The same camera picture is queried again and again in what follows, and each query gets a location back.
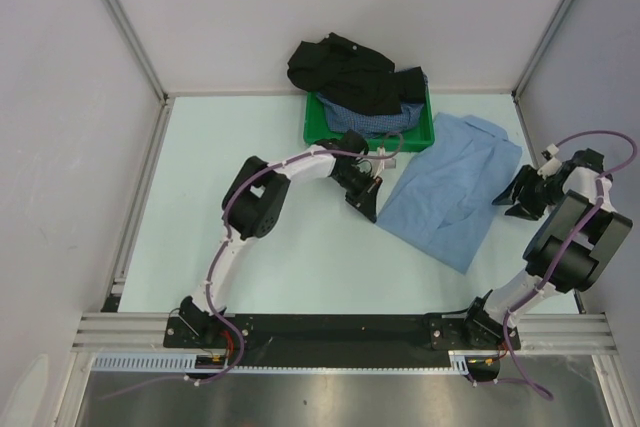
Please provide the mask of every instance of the metal corner post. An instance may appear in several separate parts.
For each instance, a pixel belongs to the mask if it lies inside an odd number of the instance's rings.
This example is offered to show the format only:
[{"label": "metal corner post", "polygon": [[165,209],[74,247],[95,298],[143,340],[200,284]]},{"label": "metal corner post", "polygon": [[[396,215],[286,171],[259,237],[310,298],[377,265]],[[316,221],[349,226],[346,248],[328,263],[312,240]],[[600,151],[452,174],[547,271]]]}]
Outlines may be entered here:
[{"label": "metal corner post", "polygon": [[123,36],[127,47],[133,54],[134,58],[140,65],[142,72],[144,73],[149,86],[158,97],[160,102],[164,102],[167,99],[167,95],[165,94],[164,89],[162,88],[162,84],[160,83],[160,79],[156,74],[149,57],[142,46],[142,42],[140,42],[140,38],[136,34],[129,18],[120,3],[120,0],[103,0],[109,15],[113,19],[116,27],[120,31]]},{"label": "metal corner post", "polygon": [[520,78],[518,79],[518,82],[513,89],[513,98],[516,102],[520,99],[522,93],[527,88],[527,85],[531,80],[531,76],[533,75],[536,67],[547,52],[549,45],[551,45],[551,42],[558,33],[564,20],[567,18],[567,15],[571,11],[571,7],[573,6],[574,2],[575,0],[560,0],[555,12],[551,16],[551,20],[549,21],[547,28],[542,34],[538,45],[536,45],[536,48],[531,54],[531,57],[529,57],[524,71],[520,75]]}]

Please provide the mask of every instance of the laundry pile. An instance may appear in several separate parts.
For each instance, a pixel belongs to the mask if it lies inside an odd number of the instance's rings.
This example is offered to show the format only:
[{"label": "laundry pile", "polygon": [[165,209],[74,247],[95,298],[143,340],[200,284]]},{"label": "laundry pile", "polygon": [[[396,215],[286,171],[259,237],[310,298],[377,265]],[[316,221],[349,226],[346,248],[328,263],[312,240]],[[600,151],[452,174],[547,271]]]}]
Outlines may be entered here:
[{"label": "laundry pile", "polygon": [[334,132],[376,137],[410,130],[426,103],[427,77],[420,67],[396,72],[384,55],[333,33],[317,44],[301,42],[287,76],[296,87],[316,92]]}]

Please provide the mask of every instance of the light blue fabric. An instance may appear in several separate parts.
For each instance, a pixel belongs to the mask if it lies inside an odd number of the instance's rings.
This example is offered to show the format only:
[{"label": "light blue fabric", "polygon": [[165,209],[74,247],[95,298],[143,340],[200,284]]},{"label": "light blue fabric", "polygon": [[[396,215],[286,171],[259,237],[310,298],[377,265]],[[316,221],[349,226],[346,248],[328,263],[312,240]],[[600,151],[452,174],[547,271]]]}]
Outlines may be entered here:
[{"label": "light blue fabric", "polygon": [[475,116],[438,114],[436,141],[416,155],[377,225],[466,274],[511,182],[522,149],[501,127]]}]

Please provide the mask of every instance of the white panel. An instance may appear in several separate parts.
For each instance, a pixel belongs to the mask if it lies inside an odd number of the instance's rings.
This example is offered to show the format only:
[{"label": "white panel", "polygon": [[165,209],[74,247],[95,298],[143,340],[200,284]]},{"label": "white panel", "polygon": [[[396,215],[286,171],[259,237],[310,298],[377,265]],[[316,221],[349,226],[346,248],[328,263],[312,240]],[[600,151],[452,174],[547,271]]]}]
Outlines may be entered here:
[{"label": "white panel", "polygon": [[[475,114],[525,144],[508,95],[434,95],[434,115]],[[222,236],[221,202],[244,161],[276,161],[306,148],[304,97],[176,99],[120,302],[123,312],[169,312],[204,278]],[[385,170],[384,205],[413,154]],[[529,163],[527,152],[522,162]],[[465,308],[507,282],[541,223],[498,215],[466,275],[370,223],[320,179],[289,190],[278,225],[251,248],[229,296],[229,311],[415,314]],[[536,312],[575,312],[559,296]]]},{"label": "white panel", "polygon": [[[640,0],[577,0],[522,99],[534,145],[543,149],[574,132],[614,129],[640,141]],[[605,166],[623,161],[623,140],[577,139],[561,153],[591,147]],[[611,202],[636,227],[596,285],[586,293],[605,311],[626,368],[640,387],[640,160],[614,174]]]},{"label": "white panel", "polygon": [[169,91],[291,89],[286,62],[330,31],[438,89],[510,91],[559,0],[122,0]]},{"label": "white panel", "polygon": [[101,301],[158,106],[100,0],[0,0],[0,12],[0,412],[43,353],[44,425],[79,316]]}]

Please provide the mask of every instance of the cable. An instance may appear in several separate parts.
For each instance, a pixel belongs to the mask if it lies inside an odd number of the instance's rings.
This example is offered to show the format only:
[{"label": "cable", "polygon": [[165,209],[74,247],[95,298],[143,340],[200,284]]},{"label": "cable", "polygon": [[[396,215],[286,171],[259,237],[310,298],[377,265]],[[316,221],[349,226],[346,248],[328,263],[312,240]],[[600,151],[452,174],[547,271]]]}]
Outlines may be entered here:
[{"label": "cable", "polygon": [[[362,155],[362,154],[356,154],[354,152],[347,152],[347,151],[343,151],[343,150],[336,150],[336,149],[325,149],[325,150],[316,150],[316,151],[307,151],[307,152],[303,152],[302,154],[298,154],[294,157],[290,157],[289,159],[283,160],[282,162],[279,162],[277,164],[272,164],[268,167],[265,167],[264,169],[256,172],[255,174],[253,174],[251,177],[249,177],[247,180],[245,180],[240,187],[238,187],[236,189],[236,191],[233,193],[233,195],[231,196],[231,198],[229,199],[229,202],[227,202],[227,206],[225,207],[224,211],[222,212],[222,222],[224,224],[224,227],[227,231],[227,239],[225,241],[223,241],[220,244],[220,247],[218,248],[218,252],[216,252],[216,255],[214,256],[213,260],[211,261],[211,264],[209,266],[209,270],[207,271],[207,277],[206,277],[206,282],[207,285],[205,287],[205,297],[207,299],[207,305],[209,307],[209,309],[211,310],[212,314],[220,321],[222,322],[224,325],[227,326],[227,328],[234,333],[234,335],[238,338],[239,341],[239,350],[238,350],[238,355],[236,355],[235,359],[233,360],[233,362],[231,362],[230,364],[227,365],[227,367],[225,367],[222,371],[218,372],[217,374],[213,375],[212,377],[205,379],[205,380],[200,380],[200,381],[196,381],[194,382],[194,385],[204,385],[204,384],[208,384],[210,382],[213,382],[214,380],[218,380],[222,377],[224,377],[225,375],[227,375],[229,373],[229,371],[231,371],[234,367],[236,367],[240,361],[242,360],[242,357],[244,356],[244,350],[245,350],[245,342],[244,342],[244,336],[242,335],[242,333],[238,330],[238,328],[233,325],[231,322],[229,322],[222,314],[220,314],[215,306],[213,305],[213,301],[211,300],[211,278],[213,276],[213,271],[216,267],[216,264],[218,263],[218,260],[220,259],[220,257],[222,256],[222,253],[225,251],[225,249],[228,247],[230,239],[231,239],[231,225],[229,224],[229,212],[231,211],[231,208],[233,207],[233,204],[236,202],[236,200],[238,199],[238,197],[240,196],[240,194],[242,194],[242,192],[244,192],[247,188],[249,188],[257,179],[259,179],[260,177],[262,177],[263,175],[267,174],[268,172],[271,172],[272,170],[277,170],[280,169],[282,167],[284,167],[287,164],[291,164],[293,162],[298,162],[302,159],[306,159],[307,157],[313,157],[313,156],[317,156],[317,155],[333,155],[333,156],[344,156],[344,157],[354,157],[354,158],[359,158],[362,160],[387,160],[387,159],[392,159],[393,157],[395,157],[396,155],[398,155],[400,153],[400,150],[402,149],[402,145],[404,144],[404,137],[400,132],[389,132],[386,136],[385,139],[388,138],[391,135],[396,135],[397,137],[399,137],[399,141],[398,141],[398,146],[396,147],[396,149],[391,152],[388,155]],[[129,392],[134,392],[138,389],[141,389],[143,387],[146,387],[147,385],[150,384],[155,384],[157,382],[163,382],[165,380],[177,380],[177,379],[184,379],[183,376],[180,375],[166,375],[163,377],[157,377],[154,379],[150,379],[147,380],[145,382],[141,382],[139,384],[136,385],[132,385],[130,387],[126,387],[124,389],[120,389],[116,392],[112,392],[110,394],[104,395],[102,397],[100,397],[100,400],[107,400],[107,399],[111,399],[113,397],[117,397],[119,395],[122,394],[126,394]]]},{"label": "cable", "polygon": [[505,383],[505,382],[519,383],[519,384],[525,383],[529,385],[538,395],[540,395],[540,397],[548,401],[552,401],[554,399],[553,394],[548,389],[544,388],[540,384],[533,381],[533,379],[529,376],[526,369],[520,362],[520,359],[518,359],[518,357],[516,356],[516,353],[513,349],[513,345],[511,344],[511,338],[509,337],[509,319],[511,318],[511,315],[514,312],[516,312],[518,309],[522,308],[527,303],[529,303],[529,301],[531,301],[531,299],[533,299],[536,295],[538,295],[538,293],[542,291],[544,286],[547,285],[547,283],[549,282],[549,279],[553,275],[553,272],[556,270],[556,267],[560,263],[560,260],[562,259],[562,256],[565,254],[566,250],[569,248],[569,245],[571,244],[571,242],[573,242],[573,240],[580,233],[582,228],[593,218],[593,216],[598,212],[598,210],[602,206],[604,202],[603,200],[604,187],[602,185],[602,179],[604,179],[607,175],[610,175],[614,172],[618,172],[619,170],[624,169],[631,162],[633,162],[636,156],[638,155],[638,146],[635,143],[635,141],[628,135],[623,134],[621,132],[616,132],[613,130],[588,130],[585,132],[579,132],[565,139],[562,139],[560,142],[558,142],[555,145],[557,147],[560,147],[562,144],[570,140],[576,139],[578,137],[583,137],[585,135],[599,135],[599,134],[612,135],[612,136],[620,137],[626,140],[629,143],[629,145],[631,145],[631,155],[627,160],[625,160],[621,164],[618,164],[615,167],[612,167],[611,169],[602,172],[596,177],[596,190],[598,193],[598,196],[596,198],[596,203],[591,209],[589,209],[586,215],[582,219],[580,219],[580,221],[574,226],[574,228],[571,229],[571,232],[569,232],[569,235],[560,246],[560,249],[558,249],[558,252],[556,253],[556,255],[553,257],[553,260],[549,264],[549,267],[547,268],[547,271],[544,274],[544,277],[542,278],[540,283],[535,287],[534,290],[529,292],[522,299],[520,299],[514,305],[509,307],[502,321],[502,333],[505,338],[505,344],[507,346],[507,349],[509,350],[509,353],[511,354],[513,363],[515,364],[516,368],[520,372],[520,375],[522,375],[522,379],[501,379],[497,383]]}]

